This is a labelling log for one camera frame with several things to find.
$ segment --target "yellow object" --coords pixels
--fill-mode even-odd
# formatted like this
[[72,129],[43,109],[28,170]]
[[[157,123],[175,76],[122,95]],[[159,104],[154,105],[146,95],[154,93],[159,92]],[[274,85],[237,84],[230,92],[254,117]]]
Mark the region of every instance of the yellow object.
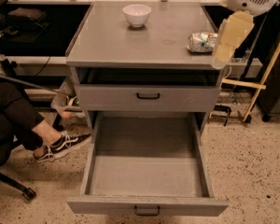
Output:
[[222,62],[231,59],[235,50],[241,46],[254,27],[253,16],[237,11],[224,20],[219,28],[217,45],[213,56]]
[[266,89],[266,86],[263,84],[258,84],[258,83],[253,83],[253,82],[244,82],[244,81],[227,79],[227,78],[223,78],[222,83],[235,85],[235,86],[250,87],[250,88],[255,88],[255,89],[260,89],[260,90]]

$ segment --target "table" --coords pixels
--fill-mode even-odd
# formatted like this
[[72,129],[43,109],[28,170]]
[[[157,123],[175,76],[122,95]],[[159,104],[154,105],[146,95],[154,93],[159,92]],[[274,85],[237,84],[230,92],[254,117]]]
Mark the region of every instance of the table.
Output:
[[200,141],[220,93],[224,65],[186,49],[212,31],[200,4],[139,1],[152,13],[134,29],[122,9],[97,1],[66,57],[93,128],[75,213],[218,216]]

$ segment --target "white bowl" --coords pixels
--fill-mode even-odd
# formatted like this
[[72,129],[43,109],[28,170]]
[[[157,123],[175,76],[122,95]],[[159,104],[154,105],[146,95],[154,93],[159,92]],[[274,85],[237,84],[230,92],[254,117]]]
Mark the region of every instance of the white bowl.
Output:
[[146,5],[133,4],[123,8],[124,16],[132,27],[142,27],[148,20],[151,8]]

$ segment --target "sneaker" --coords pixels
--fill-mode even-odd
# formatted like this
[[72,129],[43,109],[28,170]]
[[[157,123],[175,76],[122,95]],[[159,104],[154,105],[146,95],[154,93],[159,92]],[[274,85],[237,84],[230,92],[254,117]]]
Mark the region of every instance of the sneaker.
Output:
[[55,159],[62,158],[70,151],[83,147],[90,140],[90,134],[70,136],[67,132],[62,133],[62,140],[58,145],[50,146]]
[[55,158],[54,158],[54,155],[52,153],[52,151],[50,150],[49,147],[45,146],[45,151],[44,151],[44,154],[41,156],[41,157],[35,157],[35,160],[37,162],[43,162],[43,161],[54,161]]

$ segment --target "speckled floor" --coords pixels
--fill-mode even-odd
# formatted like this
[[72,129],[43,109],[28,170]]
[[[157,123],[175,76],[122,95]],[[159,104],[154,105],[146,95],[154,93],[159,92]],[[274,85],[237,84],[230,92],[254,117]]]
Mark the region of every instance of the speckled floor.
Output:
[[[203,149],[215,197],[228,200],[219,217],[118,217],[75,215],[66,198],[79,194],[89,147],[83,147],[55,162],[36,163],[31,153],[18,147],[0,171],[37,192],[30,203],[21,194],[0,183],[0,223],[190,223],[190,224],[280,224],[280,117],[262,122],[255,107],[252,122],[243,124],[237,111],[245,112],[249,98],[238,94],[235,105],[227,96],[231,118],[213,116],[203,132]],[[48,120],[53,115],[46,114]],[[67,128],[86,133],[85,126]]]

